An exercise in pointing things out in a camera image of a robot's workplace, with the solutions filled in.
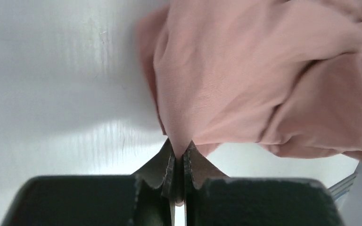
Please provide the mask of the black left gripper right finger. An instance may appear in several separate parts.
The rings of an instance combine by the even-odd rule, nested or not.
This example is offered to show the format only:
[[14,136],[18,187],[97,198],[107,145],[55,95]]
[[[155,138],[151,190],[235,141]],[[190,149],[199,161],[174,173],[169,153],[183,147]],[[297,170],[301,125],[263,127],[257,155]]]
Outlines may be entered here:
[[203,226],[206,213],[206,181],[224,179],[228,175],[219,170],[190,142],[183,160],[185,225]]

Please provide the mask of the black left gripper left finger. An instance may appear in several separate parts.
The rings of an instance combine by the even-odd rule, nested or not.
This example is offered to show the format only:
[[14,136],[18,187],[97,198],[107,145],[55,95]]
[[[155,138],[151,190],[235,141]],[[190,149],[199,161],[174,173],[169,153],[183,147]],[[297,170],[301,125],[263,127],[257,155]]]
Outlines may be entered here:
[[176,163],[172,145],[166,140],[160,151],[133,175],[137,191],[135,226],[173,226],[175,220]]

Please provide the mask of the dusty pink graphic t-shirt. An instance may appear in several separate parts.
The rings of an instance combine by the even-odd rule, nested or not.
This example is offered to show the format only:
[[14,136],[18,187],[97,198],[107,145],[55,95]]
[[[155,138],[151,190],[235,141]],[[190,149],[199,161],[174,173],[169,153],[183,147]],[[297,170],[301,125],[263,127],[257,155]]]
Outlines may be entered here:
[[257,143],[362,161],[362,0],[172,0],[137,37],[176,156]]

